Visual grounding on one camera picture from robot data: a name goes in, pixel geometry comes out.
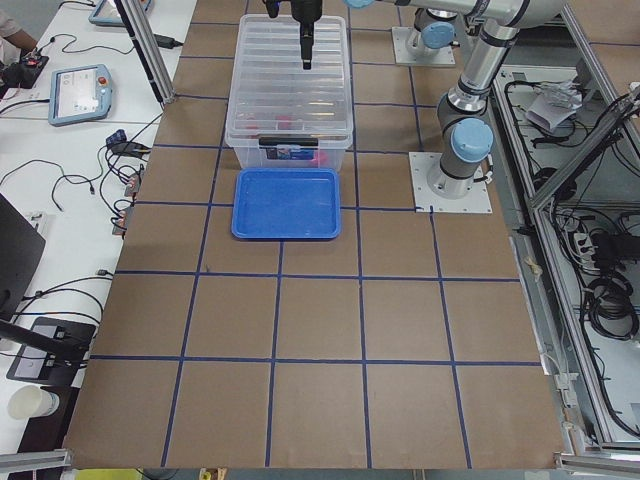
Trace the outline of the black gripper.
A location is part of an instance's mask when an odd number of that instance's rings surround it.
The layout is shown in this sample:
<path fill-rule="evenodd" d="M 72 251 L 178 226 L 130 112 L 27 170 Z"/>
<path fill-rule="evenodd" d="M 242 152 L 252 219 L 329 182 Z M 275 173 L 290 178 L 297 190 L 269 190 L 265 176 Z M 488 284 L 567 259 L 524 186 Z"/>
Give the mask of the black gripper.
<path fill-rule="evenodd" d="M 279 0 L 264 0 L 267 14 L 270 18 L 277 18 L 280 11 Z M 300 49 L 304 69 L 312 68 L 312 53 L 314 45 L 314 25 L 322 16 L 322 0 L 292 0 L 292 17 L 300 24 Z"/>

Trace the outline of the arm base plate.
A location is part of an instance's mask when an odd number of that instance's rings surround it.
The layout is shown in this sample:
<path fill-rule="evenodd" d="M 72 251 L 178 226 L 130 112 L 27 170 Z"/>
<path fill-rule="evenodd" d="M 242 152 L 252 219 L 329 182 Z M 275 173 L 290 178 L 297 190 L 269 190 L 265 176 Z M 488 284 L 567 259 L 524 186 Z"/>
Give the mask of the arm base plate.
<path fill-rule="evenodd" d="M 488 185 L 491 173 L 477 166 L 467 179 L 447 176 L 439 152 L 410 152 L 409 163 L 415 210 L 425 213 L 491 214 Z"/>
<path fill-rule="evenodd" d="M 453 68 L 456 64 L 451 46 L 426 47 L 413 27 L 393 27 L 391 36 L 397 65 Z"/>

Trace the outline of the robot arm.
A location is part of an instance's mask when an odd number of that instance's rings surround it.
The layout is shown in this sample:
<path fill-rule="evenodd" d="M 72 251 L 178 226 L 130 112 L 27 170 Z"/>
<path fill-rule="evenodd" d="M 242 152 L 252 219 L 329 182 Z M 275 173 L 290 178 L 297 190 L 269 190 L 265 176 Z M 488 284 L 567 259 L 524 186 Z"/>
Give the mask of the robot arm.
<path fill-rule="evenodd" d="M 457 16 L 446 10 L 418 8 L 405 42 L 407 50 L 415 55 L 426 55 L 450 46 L 456 38 L 454 22 Z"/>
<path fill-rule="evenodd" d="M 564 1 L 396 1 L 396 6 L 439 9 L 484 24 L 458 82 L 441 99 L 437 115 L 444 151 L 427 174 L 438 196 L 461 199 L 474 182 L 476 169 L 488 158 L 494 136 L 481 119 L 487 96 L 508 51 L 522 29 L 540 26 L 558 15 Z"/>

